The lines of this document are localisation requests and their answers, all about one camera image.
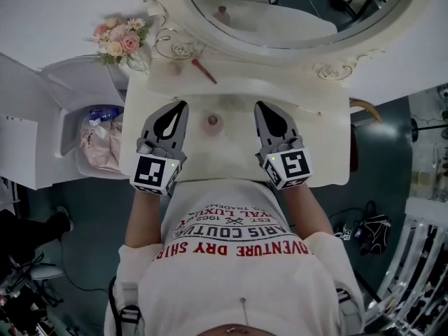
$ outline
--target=flower bouquet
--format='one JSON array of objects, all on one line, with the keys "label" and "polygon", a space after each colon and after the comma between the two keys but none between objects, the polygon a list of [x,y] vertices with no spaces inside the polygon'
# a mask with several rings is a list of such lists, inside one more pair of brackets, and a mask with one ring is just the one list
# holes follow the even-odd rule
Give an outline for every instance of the flower bouquet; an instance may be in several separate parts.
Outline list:
[{"label": "flower bouquet", "polygon": [[148,32],[149,26],[143,19],[123,21],[111,17],[95,28],[93,37],[84,40],[98,44],[97,55],[103,64],[126,64],[133,70],[147,71],[149,66],[138,49],[143,46]]}]

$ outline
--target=mirror frame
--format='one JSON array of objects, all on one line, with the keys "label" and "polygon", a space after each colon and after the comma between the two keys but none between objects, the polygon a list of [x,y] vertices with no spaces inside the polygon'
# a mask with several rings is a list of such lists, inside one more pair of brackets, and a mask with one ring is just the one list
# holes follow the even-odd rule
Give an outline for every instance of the mirror frame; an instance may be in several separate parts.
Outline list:
[{"label": "mirror frame", "polygon": [[383,48],[413,24],[429,0],[390,0],[354,27],[336,35],[301,41],[297,48],[263,47],[239,40],[208,21],[192,0],[158,1],[167,9],[170,19],[207,46],[247,62],[293,67],[344,60]]}]

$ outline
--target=pink rose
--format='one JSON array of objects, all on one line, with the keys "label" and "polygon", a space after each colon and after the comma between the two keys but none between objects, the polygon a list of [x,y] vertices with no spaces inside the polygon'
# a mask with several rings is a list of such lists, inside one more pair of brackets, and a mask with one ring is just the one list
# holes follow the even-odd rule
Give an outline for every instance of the pink rose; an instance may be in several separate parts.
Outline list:
[{"label": "pink rose", "polygon": [[102,34],[106,33],[107,30],[109,29],[107,28],[106,25],[104,24],[98,25],[97,27],[95,27],[95,30],[93,31],[93,36],[100,37]]},{"label": "pink rose", "polygon": [[135,53],[140,47],[140,38],[137,34],[128,34],[121,40],[121,47],[127,53]]}]

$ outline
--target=forearm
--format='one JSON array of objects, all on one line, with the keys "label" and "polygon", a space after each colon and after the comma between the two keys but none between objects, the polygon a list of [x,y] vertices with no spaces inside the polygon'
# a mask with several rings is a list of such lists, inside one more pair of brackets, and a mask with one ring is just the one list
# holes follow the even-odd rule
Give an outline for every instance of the forearm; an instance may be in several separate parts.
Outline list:
[{"label": "forearm", "polygon": [[125,244],[131,248],[141,248],[161,241],[160,196],[135,192]]},{"label": "forearm", "polygon": [[306,239],[315,232],[333,235],[325,212],[307,185],[286,189],[284,196],[300,238]]}]

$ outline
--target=white shirt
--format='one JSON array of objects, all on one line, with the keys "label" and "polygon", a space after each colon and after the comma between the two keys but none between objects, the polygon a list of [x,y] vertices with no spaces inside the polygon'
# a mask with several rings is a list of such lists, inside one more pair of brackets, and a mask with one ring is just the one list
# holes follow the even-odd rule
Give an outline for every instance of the white shirt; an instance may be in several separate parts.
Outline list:
[{"label": "white shirt", "polygon": [[[246,317],[275,335],[341,335],[347,313],[357,320],[351,332],[363,327],[363,299],[342,241],[322,232],[301,240],[259,183],[178,184],[162,240],[119,250],[117,308],[125,304],[122,285],[138,285],[145,335],[193,336],[246,325]],[[345,311],[341,294],[349,300]],[[105,335],[114,334],[108,306]]]}]

